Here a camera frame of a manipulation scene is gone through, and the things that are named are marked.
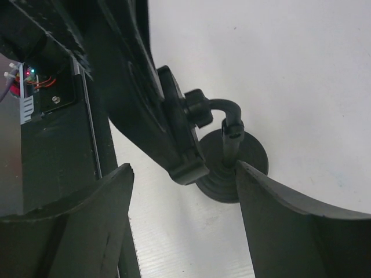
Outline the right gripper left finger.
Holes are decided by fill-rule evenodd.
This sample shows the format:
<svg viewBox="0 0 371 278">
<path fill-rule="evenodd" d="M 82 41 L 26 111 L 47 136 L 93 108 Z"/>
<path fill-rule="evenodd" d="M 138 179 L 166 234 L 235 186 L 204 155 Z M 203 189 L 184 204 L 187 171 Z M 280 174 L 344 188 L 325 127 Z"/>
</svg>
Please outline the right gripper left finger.
<svg viewBox="0 0 371 278">
<path fill-rule="evenodd" d="M 1 277 L 115 277 L 134 172 L 125 163 L 67 197 L 1 218 Z"/>
</svg>

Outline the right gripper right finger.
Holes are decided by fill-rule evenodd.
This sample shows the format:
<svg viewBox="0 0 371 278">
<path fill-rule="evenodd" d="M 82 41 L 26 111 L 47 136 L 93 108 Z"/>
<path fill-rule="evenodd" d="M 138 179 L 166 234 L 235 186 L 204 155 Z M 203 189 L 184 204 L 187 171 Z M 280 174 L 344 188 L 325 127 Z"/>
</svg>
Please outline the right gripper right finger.
<svg viewBox="0 0 371 278">
<path fill-rule="evenodd" d="M 237 192 L 256 277 L 369 277 L 370 215 L 313 199 L 251 165 Z"/>
</svg>

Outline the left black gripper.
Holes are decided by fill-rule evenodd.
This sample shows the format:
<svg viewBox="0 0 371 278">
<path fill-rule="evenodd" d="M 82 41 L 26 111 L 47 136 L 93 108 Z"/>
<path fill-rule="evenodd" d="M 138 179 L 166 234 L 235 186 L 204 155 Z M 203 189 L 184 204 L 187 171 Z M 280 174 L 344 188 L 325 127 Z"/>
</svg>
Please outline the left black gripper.
<svg viewBox="0 0 371 278">
<path fill-rule="evenodd" d="M 41 52 L 52 43 L 92 76 L 84 36 L 95 12 L 95 1 L 1 1 L 1 54 L 40 64 Z"/>
</svg>

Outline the black smartphone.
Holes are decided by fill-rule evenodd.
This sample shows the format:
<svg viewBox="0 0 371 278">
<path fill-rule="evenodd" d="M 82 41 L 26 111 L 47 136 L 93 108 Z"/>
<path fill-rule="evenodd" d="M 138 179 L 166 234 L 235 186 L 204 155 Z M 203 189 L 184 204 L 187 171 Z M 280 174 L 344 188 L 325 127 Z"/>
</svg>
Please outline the black smartphone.
<svg viewBox="0 0 371 278">
<path fill-rule="evenodd" d="M 114 126 L 166 171 L 179 154 L 162 108 L 147 1 L 93 1 L 84 35 L 96 91 Z"/>
</svg>

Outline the black phone stand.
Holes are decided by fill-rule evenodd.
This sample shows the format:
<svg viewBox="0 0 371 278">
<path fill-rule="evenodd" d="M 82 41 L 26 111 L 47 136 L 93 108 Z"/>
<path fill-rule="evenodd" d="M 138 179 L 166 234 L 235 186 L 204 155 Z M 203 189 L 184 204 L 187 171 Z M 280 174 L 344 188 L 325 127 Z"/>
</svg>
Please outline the black phone stand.
<svg viewBox="0 0 371 278">
<path fill-rule="evenodd" d="M 264 147 L 245 131 L 240 106 L 230 100 L 210 100 L 201 89 L 182 94 L 166 65 L 157 73 L 170 128 L 185 160 L 172 170 L 171 177 L 179 184 L 195 183 L 215 201 L 237 203 L 237 161 L 263 174 L 269 169 Z"/>
</svg>

